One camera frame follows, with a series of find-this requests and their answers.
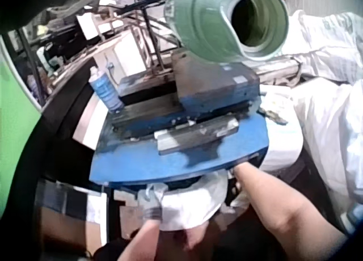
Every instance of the green ceramic vase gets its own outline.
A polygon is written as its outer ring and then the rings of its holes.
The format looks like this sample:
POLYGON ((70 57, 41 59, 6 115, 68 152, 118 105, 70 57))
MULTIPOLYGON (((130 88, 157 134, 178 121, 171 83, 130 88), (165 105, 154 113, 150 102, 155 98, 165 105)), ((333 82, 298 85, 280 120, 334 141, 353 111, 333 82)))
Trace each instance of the green ceramic vase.
POLYGON ((267 60, 289 28, 283 0, 168 0, 164 16, 187 49, 211 62, 267 60))

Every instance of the blue machine table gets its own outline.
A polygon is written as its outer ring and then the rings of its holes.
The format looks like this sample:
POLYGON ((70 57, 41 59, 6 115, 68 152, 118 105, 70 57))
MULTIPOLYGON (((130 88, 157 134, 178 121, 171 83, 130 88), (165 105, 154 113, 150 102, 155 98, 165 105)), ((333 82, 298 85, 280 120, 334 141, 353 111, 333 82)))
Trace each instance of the blue machine table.
POLYGON ((252 157, 263 159, 268 148, 266 121, 257 113, 240 120, 238 132, 221 141, 166 155, 159 155, 154 138, 122 142, 108 130, 109 126, 106 118, 93 157, 90 180, 115 188, 200 176, 252 157))

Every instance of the metal block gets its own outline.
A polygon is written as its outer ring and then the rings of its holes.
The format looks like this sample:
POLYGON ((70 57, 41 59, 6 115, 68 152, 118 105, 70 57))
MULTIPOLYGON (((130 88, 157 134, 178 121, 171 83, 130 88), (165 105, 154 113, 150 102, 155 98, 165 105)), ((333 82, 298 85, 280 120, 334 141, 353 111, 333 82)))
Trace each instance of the metal block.
POLYGON ((259 95, 259 77, 241 63, 204 62, 180 50, 172 63, 178 98, 188 112, 214 111, 259 95))
POLYGON ((157 137, 159 154, 168 154, 200 146, 238 131, 234 116, 221 116, 182 129, 168 130, 157 137))

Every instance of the metal frame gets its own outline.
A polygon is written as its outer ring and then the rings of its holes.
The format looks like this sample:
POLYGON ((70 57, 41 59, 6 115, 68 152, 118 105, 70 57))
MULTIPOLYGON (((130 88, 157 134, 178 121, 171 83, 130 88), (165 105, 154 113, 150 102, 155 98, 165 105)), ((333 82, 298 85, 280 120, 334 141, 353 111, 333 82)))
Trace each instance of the metal frame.
POLYGON ((39 71, 38 71, 38 67, 36 65, 36 59, 34 56, 34 52, 32 51, 28 39, 25 36, 24 30, 22 28, 16 30, 16 33, 19 35, 19 38, 22 42, 22 46, 25 50, 25 53, 28 57, 29 63, 30 63, 30 67, 32 69, 32 74, 34 76, 35 79, 35 83, 36 83, 36 87, 38 89, 38 94, 39 94, 39 103, 41 106, 45 105, 45 99, 44 99, 44 89, 43 89, 43 85, 41 84, 41 80, 40 80, 40 75, 39 75, 39 71))

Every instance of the green wall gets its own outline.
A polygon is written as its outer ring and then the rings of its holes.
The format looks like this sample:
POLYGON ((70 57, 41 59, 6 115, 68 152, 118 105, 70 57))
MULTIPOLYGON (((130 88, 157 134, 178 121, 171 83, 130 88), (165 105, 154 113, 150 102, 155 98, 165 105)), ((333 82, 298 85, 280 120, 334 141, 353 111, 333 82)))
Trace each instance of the green wall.
POLYGON ((39 118, 0 52, 0 218, 16 165, 39 118))

